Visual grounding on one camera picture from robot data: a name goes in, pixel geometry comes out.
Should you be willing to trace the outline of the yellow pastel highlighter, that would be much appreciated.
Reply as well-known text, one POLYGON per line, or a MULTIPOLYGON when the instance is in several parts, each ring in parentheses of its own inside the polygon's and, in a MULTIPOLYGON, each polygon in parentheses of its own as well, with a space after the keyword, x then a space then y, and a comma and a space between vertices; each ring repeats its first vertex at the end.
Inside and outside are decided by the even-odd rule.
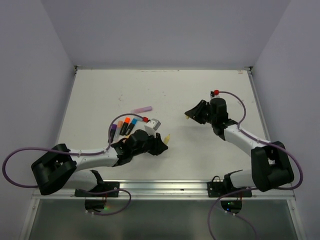
POLYGON ((170 141, 170 138, 171 138, 171 135, 168 134, 168 135, 164 138, 163 143, 164 143, 165 145, 168 145, 168 143, 169 143, 169 141, 170 141))

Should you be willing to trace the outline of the blue capped black highlighter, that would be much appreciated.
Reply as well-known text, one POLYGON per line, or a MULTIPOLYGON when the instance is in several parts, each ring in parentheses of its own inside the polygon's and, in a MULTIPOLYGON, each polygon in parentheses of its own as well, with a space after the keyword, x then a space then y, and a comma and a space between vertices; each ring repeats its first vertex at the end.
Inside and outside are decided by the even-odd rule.
POLYGON ((138 120, 136 118, 132 119, 132 121, 129 123, 129 125, 126 128, 126 131, 124 133, 125 136, 128 136, 132 132, 132 130, 134 129, 134 127, 135 127, 135 125, 137 123, 137 121, 138 120))

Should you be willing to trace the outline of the lilac pastel highlighter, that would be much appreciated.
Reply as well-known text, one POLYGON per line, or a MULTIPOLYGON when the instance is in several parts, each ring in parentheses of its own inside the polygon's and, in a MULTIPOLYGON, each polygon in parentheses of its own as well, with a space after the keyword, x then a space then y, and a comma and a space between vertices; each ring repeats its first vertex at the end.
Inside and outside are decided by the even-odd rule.
POLYGON ((140 113, 145 113, 145 112, 149 112, 149 111, 152 111, 152 110, 153 110, 152 106, 146 106, 146 107, 133 109, 130 112, 133 113, 133 114, 140 114, 140 113))

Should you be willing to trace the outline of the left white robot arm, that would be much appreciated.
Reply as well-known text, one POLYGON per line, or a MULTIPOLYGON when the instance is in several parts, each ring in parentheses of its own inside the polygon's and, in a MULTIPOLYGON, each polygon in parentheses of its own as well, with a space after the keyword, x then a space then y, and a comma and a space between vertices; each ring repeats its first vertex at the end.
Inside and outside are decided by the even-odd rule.
POLYGON ((168 150, 161 135, 149 135, 138 129, 128 138, 122 138, 109 149, 92 149, 72 152, 62 143, 37 159, 31 170, 40 193, 51 195, 62 189, 72 175, 98 167, 118 167, 129 163, 133 157, 148 153, 158 156, 168 150))

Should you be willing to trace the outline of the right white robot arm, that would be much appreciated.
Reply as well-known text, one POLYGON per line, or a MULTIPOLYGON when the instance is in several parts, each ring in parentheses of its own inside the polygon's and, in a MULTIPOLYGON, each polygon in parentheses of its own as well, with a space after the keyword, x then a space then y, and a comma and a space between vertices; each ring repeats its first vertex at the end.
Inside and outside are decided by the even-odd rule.
POLYGON ((224 175, 223 192, 235 196, 241 189, 257 188, 261 192, 276 189, 294 180, 293 169, 284 145, 279 142, 263 142, 238 127, 229 118, 227 103, 223 98, 201 100, 185 115, 199 124, 210 124, 215 135, 227 141, 250 157, 249 170, 237 170, 224 175))

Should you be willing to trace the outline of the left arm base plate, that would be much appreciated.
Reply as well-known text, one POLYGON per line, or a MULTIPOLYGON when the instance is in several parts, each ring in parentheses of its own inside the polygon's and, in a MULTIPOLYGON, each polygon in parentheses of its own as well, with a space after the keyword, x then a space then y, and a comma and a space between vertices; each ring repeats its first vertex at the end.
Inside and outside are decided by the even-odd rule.
POLYGON ((119 181, 104 181, 97 170, 80 170, 74 172, 67 182, 71 188, 75 188, 75 197, 106 197, 117 198, 118 191, 113 191, 120 188, 119 181), (101 194, 102 192, 113 191, 111 193, 101 194))

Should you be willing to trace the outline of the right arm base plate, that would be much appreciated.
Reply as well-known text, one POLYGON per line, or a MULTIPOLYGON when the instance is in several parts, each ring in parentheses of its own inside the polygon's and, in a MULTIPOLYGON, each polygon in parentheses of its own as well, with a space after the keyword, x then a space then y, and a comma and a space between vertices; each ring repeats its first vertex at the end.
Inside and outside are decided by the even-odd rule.
POLYGON ((254 188, 255 184, 253 182, 251 170, 241 169, 225 174, 223 179, 216 175, 212 180, 206 183, 206 186, 209 198, 218 198, 230 193, 233 193, 229 196, 231 198, 251 198, 251 190, 239 193, 234 192, 246 188, 254 188))

